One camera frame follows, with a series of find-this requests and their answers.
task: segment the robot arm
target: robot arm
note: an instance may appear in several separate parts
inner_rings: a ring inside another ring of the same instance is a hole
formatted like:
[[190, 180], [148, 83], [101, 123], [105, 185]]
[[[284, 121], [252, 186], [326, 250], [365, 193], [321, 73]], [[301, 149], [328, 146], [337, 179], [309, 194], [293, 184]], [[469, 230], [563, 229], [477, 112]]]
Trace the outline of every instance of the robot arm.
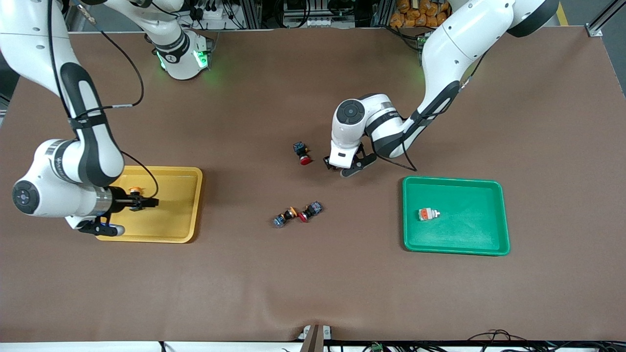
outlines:
[[85, 3], [104, 3], [141, 27], [154, 44], [163, 69], [173, 78], [188, 80], [208, 67], [212, 40], [183, 30], [176, 17], [160, 10], [178, 11], [183, 0], [91, 0]]
[[473, 0], [462, 6], [460, 2], [451, 2], [456, 11], [424, 45], [422, 103], [404, 120], [386, 95], [343, 101], [332, 122], [331, 165], [354, 168], [363, 134], [371, 138], [378, 155], [402, 155], [456, 98], [463, 74], [477, 58], [507, 31], [515, 36], [536, 31], [558, 7], [555, 0]]
[[109, 187], [120, 176], [124, 160], [104, 111], [84, 115], [102, 105], [91, 77], [74, 55], [56, 0], [0, 0], [0, 5], [0, 50], [7, 63], [20, 75], [63, 97], [76, 135], [73, 140], [48, 140], [37, 148], [31, 168], [13, 187], [13, 202], [28, 215], [65, 217], [81, 232], [122, 234], [123, 227], [108, 220], [101, 224], [100, 217], [132, 206], [138, 197]]

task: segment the green led light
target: green led light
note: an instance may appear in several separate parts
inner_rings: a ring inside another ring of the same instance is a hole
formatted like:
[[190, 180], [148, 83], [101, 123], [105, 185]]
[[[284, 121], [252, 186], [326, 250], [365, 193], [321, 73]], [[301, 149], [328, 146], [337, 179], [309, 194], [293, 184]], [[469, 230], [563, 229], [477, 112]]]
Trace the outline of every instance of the green led light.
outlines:
[[194, 50], [193, 55], [196, 57], [196, 61], [198, 61], [198, 66], [200, 68], [207, 67], [207, 54]]
[[165, 68], [165, 64], [163, 63], [163, 58], [161, 57], [161, 54], [159, 54], [157, 52], [156, 56], [158, 57], [158, 60], [161, 61], [161, 68], [163, 68], [165, 71], [167, 71], [167, 69]]

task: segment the brown table surface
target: brown table surface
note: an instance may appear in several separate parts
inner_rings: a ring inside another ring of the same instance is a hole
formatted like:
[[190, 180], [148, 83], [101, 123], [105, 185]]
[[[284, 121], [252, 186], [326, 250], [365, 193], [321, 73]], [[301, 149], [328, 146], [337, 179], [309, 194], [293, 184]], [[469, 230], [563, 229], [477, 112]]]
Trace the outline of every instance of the brown table surface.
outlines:
[[[626, 339], [626, 101], [583, 28], [505, 36], [409, 151], [420, 175], [502, 184], [506, 257], [408, 252], [411, 173], [326, 170], [343, 99], [384, 92], [408, 116], [423, 97], [417, 58], [387, 31], [223, 33], [213, 70], [190, 81], [168, 77], [142, 34], [113, 37], [146, 83], [141, 105], [109, 112], [116, 141], [147, 165], [203, 170], [197, 237], [101, 242], [20, 214], [9, 194], [35, 148], [72, 137], [59, 100], [20, 80], [0, 131], [3, 341], [287, 340], [310, 323], [337, 339]], [[136, 98], [117, 50], [72, 41], [103, 103]], [[316, 159], [306, 167], [299, 140]], [[314, 200], [326, 210], [309, 224], [272, 228]]]

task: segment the wire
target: wire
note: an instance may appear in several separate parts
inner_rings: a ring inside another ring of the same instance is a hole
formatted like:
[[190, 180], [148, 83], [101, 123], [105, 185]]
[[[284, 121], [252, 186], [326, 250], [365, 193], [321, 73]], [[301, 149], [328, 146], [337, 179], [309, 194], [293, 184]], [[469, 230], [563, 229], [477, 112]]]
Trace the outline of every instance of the wire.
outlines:
[[328, 5], [326, 6], [326, 9], [328, 11], [330, 11], [333, 15], [335, 16], [349, 16], [351, 14], [354, 14], [354, 5], [352, 6], [351, 9], [347, 10], [347, 11], [341, 11], [339, 9], [339, 7], [335, 6], [337, 5], [337, 0], [329, 0], [328, 1]]
[[376, 149], [374, 148], [374, 141], [371, 140], [370, 138], [370, 142], [372, 143], [372, 151], [374, 152], [374, 154], [376, 154], [376, 157], [383, 159], [384, 161], [391, 163], [395, 166], [400, 166], [402, 168], [405, 168], [407, 170], [413, 171], [413, 172], [417, 172], [418, 169], [415, 167], [415, 165], [413, 165], [413, 162], [411, 161], [411, 158], [409, 158], [409, 155], [406, 153], [406, 147], [404, 146], [404, 140], [402, 140], [402, 150], [404, 152], [404, 158], [406, 159], [407, 162], [409, 162], [409, 164], [411, 165], [411, 167], [408, 167], [406, 165], [403, 165], [401, 163], [397, 163], [393, 160], [387, 159], [386, 157], [381, 156], [380, 154], [378, 154], [378, 152], [376, 151]]
[[296, 26], [296, 28], [302, 27], [306, 22], [309, 21], [309, 17], [311, 15], [311, 1], [310, 0], [307, 0], [307, 2], [304, 4], [304, 12], [303, 12], [303, 14], [304, 14], [304, 17], [302, 17], [302, 22], [300, 22], [300, 24], [298, 24]]
[[61, 90], [61, 82], [59, 81], [59, 73], [56, 69], [56, 61], [54, 59], [54, 44], [53, 44], [53, 35], [52, 35], [52, 7], [54, 6], [55, 0], [48, 1], [48, 45], [50, 46], [50, 62], [52, 63], [52, 71], [54, 72], [54, 81], [56, 82], [56, 89], [59, 91], [59, 97], [61, 98], [61, 103], [63, 104], [63, 109], [65, 109], [65, 113], [68, 115], [68, 118], [71, 118], [71, 114], [69, 113], [68, 104], [65, 102], [65, 97], [63, 96], [63, 91]]
[[474, 67], [474, 70], [469, 74], [465, 82], [463, 82], [463, 84], [461, 85], [461, 90], [465, 88], [465, 86], [467, 86], [468, 83], [471, 81], [471, 79], [474, 77], [474, 74], [478, 70], [478, 67], [480, 67], [480, 64], [483, 62], [483, 59], [485, 58], [488, 52], [489, 52], [489, 49], [487, 49], [487, 51], [485, 51], [485, 53], [480, 57], [480, 59], [478, 60], [478, 63]]
[[239, 29], [245, 29], [244, 25], [237, 19], [230, 0], [222, 0], [222, 5], [224, 6], [224, 12], [226, 12], [226, 15], [228, 15], [231, 22], [233, 22]]
[[[380, 28], [384, 28], [390, 32], [392, 32], [395, 36], [399, 36], [402, 41], [404, 41], [404, 44], [406, 44], [406, 46], [408, 46], [409, 48], [411, 48], [413, 51], [419, 51], [417, 46], [413, 46], [411, 45], [411, 43], [409, 43], [409, 41], [407, 39], [412, 39], [417, 41], [418, 40], [418, 36], [409, 36], [406, 34], [403, 34], [402, 32], [400, 32], [400, 29], [393, 29], [390, 26], [387, 26], [386, 24], [377, 24], [374, 27], [380, 27]], [[435, 30], [436, 28], [434, 27], [429, 27], [429, 26], [417, 26], [416, 28], [428, 28], [428, 29], [432, 29]]]
[[[283, 0], [276, 0], [276, 3], [274, 3], [274, 19], [276, 20], [276, 23], [279, 25], [279, 27], [281, 28], [290, 28], [285, 26], [285, 24], [283, 23], [283, 19], [284, 19], [284, 10], [281, 10], [279, 5], [283, 2]], [[298, 24], [296, 27], [294, 28], [300, 28], [302, 27], [310, 18], [311, 15], [311, 3], [310, 0], [302, 0], [302, 5], [304, 7], [304, 10], [302, 10], [302, 21], [300, 22], [300, 24]], [[283, 19], [280, 18], [280, 13], [283, 12]]]
[[[78, 0], [72, 0], [72, 2], [74, 3], [74, 5], [76, 6], [82, 6]], [[130, 58], [130, 56], [128, 56], [128, 54], [126, 54], [126, 51], [124, 51], [124, 49], [122, 49], [119, 45], [117, 45], [117, 43], [111, 39], [103, 30], [102, 28], [100, 28], [100, 26], [98, 26], [98, 24], [95, 22], [95, 20], [92, 18], [90, 20], [90, 23], [100, 32], [100, 34], [102, 34], [106, 40], [109, 41], [109, 43], [111, 43], [115, 48], [117, 48], [117, 50], [119, 50], [124, 57], [126, 58], [126, 60], [128, 60], [128, 62], [130, 63], [130, 65], [133, 67], [133, 70], [135, 70], [135, 74], [137, 75], [137, 78], [139, 79], [139, 85], [141, 86], [141, 93], [139, 95], [139, 99], [137, 99], [136, 102], [131, 103], [131, 104], [119, 104], [119, 105], [107, 105], [107, 106], [100, 106], [98, 108], [93, 108], [93, 109], [89, 109], [86, 110], [84, 112], [82, 112], [80, 115], [78, 115], [76, 118], [81, 118], [91, 112], [94, 111], [100, 111], [100, 110], [106, 110], [106, 109], [114, 109], [114, 108], [128, 108], [128, 107], [132, 107], [132, 106], [137, 106], [139, 105], [139, 103], [141, 103], [141, 101], [143, 100], [143, 96], [145, 94], [145, 87], [143, 86], [143, 78], [141, 77], [141, 73], [139, 72], [139, 69], [137, 68], [137, 66], [135, 65], [135, 63], [133, 62], [133, 60]]]
[[155, 186], [156, 186], [156, 191], [153, 195], [149, 196], [148, 199], [152, 199], [154, 197], [157, 196], [158, 194], [158, 182], [157, 182], [157, 178], [150, 172], [150, 170], [148, 170], [148, 168], [146, 167], [146, 165], [143, 165], [141, 163], [141, 161], [135, 159], [132, 155], [130, 155], [129, 153], [126, 153], [123, 150], [120, 150], [120, 152], [124, 155], [126, 155], [127, 157], [131, 158], [134, 162], [136, 162], [137, 164], [139, 164], [139, 166], [143, 167], [144, 170], [146, 170], [146, 172], [148, 173], [148, 175], [150, 175], [150, 177], [152, 177], [152, 180], [155, 182]]
[[139, 69], [135, 65], [135, 62], [133, 62], [133, 60], [130, 58], [130, 56], [128, 56], [128, 54], [126, 54], [126, 51], [124, 51], [124, 49], [122, 49], [119, 45], [117, 45], [117, 43], [114, 42], [113, 39], [111, 39], [104, 31], [100, 30], [100, 34], [102, 34], [106, 38], [106, 40], [108, 40], [114, 47], [116, 47], [117, 50], [119, 50], [122, 53], [122, 55], [124, 55], [126, 60], [128, 60], [130, 65], [133, 67], [133, 70], [135, 70], [135, 74], [137, 75], [137, 78], [139, 79], [139, 85], [141, 86], [141, 93], [139, 95], [139, 99], [137, 99], [137, 101], [134, 102], [134, 103], [120, 104], [120, 105], [107, 105], [107, 106], [101, 106], [99, 108], [89, 109], [89, 110], [86, 110], [85, 112], [81, 113], [80, 115], [78, 115], [76, 118], [85, 116], [85, 115], [87, 115], [87, 114], [89, 114], [89, 113], [91, 113], [93, 111], [98, 111], [98, 110], [106, 110], [106, 109], [114, 109], [114, 108], [129, 108], [129, 107], [137, 106], [137, 105], [139, 105], [143, 101], [143, 97], [145, 95], [145, 87], [143, 85], [143, 78], [141, 77], [141, 73], [139, 72]]

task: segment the yellow tray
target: yellow tray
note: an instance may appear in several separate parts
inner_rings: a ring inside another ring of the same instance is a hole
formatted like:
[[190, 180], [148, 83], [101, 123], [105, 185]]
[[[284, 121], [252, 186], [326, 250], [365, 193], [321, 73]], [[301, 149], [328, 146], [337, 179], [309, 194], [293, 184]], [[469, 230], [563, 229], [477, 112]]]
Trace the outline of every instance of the yellow tray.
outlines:
[[[149, 166], [158, 181], [159, 191], [156, 208], [132, 212], [128, 208], [111, 216], [111, 223], [124, 226], [122, 236], [96, 236], [101, 241], [185, 243], [193, 237], [202, 171], [196, 167]], [[124, 172], [112, 186], [143, 188], [149, 197], [155, 191], [152, 178], [140, 166], [126, 166]]]

